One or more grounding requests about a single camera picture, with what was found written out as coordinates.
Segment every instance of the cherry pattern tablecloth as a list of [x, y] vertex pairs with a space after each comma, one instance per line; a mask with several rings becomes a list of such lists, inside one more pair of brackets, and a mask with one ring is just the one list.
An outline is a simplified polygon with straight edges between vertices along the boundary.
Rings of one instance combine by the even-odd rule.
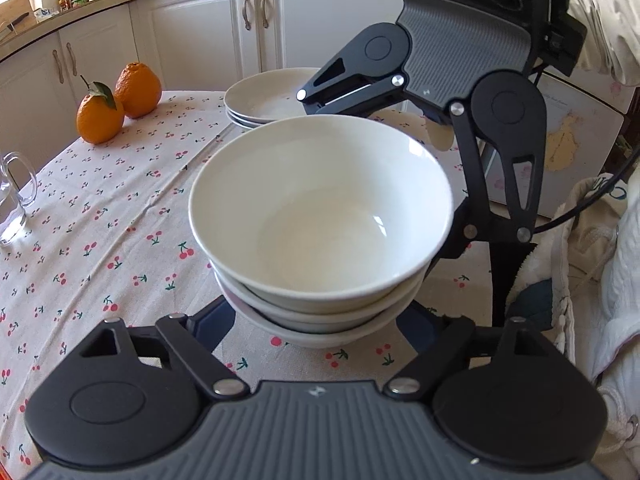
[[[149, 325], [171, 312], [194, 314], [219, 296], [187, 204], [202, 165], [242, 134], [222, 99], [222, 92], [165, 92], [153, 113], [127, 121], [110, 142], [76, 140], [38, 174], [25, 231], [0, 248], [0, 463], [14, 480], [40, 461], [24, 426], [30, 395], [96, 324], [120, 316]], [[373, 119], [428, 139], [413, 114], [386, 110]], [[457, 148], [433, 152], [458, 204], [465, 181]], [[470, 244], [462, 258], [437, 265], [417, 299], [439, 314], [490, 324], [489, 268], [487, 245]], [[309, 350], [236, 316], [214, 355], [255, 386], [260, 379], [382, 383], [415, 353], [395, 324], [343, 348]]]

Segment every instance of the cabinet door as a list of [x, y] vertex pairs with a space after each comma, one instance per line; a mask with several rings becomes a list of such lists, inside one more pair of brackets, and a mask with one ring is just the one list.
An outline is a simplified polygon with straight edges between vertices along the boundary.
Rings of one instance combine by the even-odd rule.
[[86, 95], [81, 75], [113, 90], [120, 72], [138, 60], [129, 6], [119, 6], [75, 22], [59, 32], [69, 80], [79, 103]]
[[321, 67], [363, 28], [402, 11], [402, 0], [257, 1], [263, 70]]
[[136, 0], [130, 5], [140, 61], [158, 74], [165, 89], [226, 90], [260, 72], [254, 0]]
[[[0, 152], [23, 152], [37, 171], [78, 138], [76, 101], [57, 34], [0, 64], [0, 118]], [[16, 167], [23, 184], [26, 176]]]

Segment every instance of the glass pitcher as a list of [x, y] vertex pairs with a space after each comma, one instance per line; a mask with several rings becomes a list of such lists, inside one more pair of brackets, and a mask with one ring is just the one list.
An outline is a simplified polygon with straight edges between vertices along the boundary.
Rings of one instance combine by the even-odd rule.
[[[20, 188], [9, 172], [9, 163], [19, 160], [31, 175], [31, 194], [23, 197]], [[24, 155], [11, 152], [0, 153], [0, 246], [8, 244], [17, 235], [27, 220], [24, 208], [36, 199], [38, 179], [31, 163]]]

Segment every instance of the white bowl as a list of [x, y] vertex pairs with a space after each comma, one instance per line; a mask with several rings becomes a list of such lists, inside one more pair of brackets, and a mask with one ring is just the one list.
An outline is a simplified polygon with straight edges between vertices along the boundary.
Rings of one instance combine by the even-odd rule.
[[229, 110], [226, 111], [226, 118], [229, 119], [236, 126], [240, 126], [245, 130], [253, 130], [258, 126], [261, 126], [261, 124], [258, 124], [258, 123], [249, 123], [247, 121], [243, 121], [242, 119], [239, 119], [238, 117], [233, 115]]
[[429, 152], [349, 116], [245, 133], [204, 165], [189, 199], [191, 229], [215, 267], [285, 300], [385, 294], [430, 261], [452, 215], [449, 182]]
[[[224, 290], [223, 283], [218, 282], [218, 285]], [[337, 332], [333, 334], [307, 334], [303, 332], [296, 332], [295, 330], [288, 330], [287, 328], [283, 328], [261, 316], [257, 310], [252, 309], [230, 290], [227, 290], [225, 298], [229, 305], [231, 305], [231, 307], [240, 314], [240, 316], [247, 319], [251, 324], [263, 329], [270, 335], [278, 336], [287, 343], [302, 346], [304, 348], [333, 348], [352, 343], [384, 328], [396, 317], [400, 316], [400, 314], [402, 314], [402, 312], [411, 304], [416, 294], [418, 294], [418, 290], [420, 290], [421, 286], [422, 282], [415, 285], [414, 288], [403, 296], [401, 300], [393, 304], [388, 309], [383, 310], [382, 313], [367, 321], [365, 324], [350, 330], [345, 330], [344, 332]]]
[[424, 273], [426, 272], [425, 268], [421, 269], [417, 274], [396, 286], [396, 288], [382, 300], [359, 310], [341, 314], [302, 314], [263, 301], [231, 276], [225, 275], [223, 271], [215, 267], [214, 270], [218, 283], [220, 283], [221, 286], [226, 287], [226, 289], [230, 290], [263, 316], [284, 328], [312, 334], [341, 332], [367, 322], [369, 319], [401, 300], [403, 296], [414, 288], [416, 283], [422, 282]]
[[316, 72], [317, 68], [283, 68], [252, 75], [225, 92], [225, 106], [254, 123], [304, 116], [296, 94]]

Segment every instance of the white sleeve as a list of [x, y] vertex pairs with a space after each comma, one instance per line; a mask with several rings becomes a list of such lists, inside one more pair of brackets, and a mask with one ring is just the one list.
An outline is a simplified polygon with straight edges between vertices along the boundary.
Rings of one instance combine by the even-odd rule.
[[569, 14], [587, 27], [578, 66], [640, 86], [640, 0], [570, 0]]

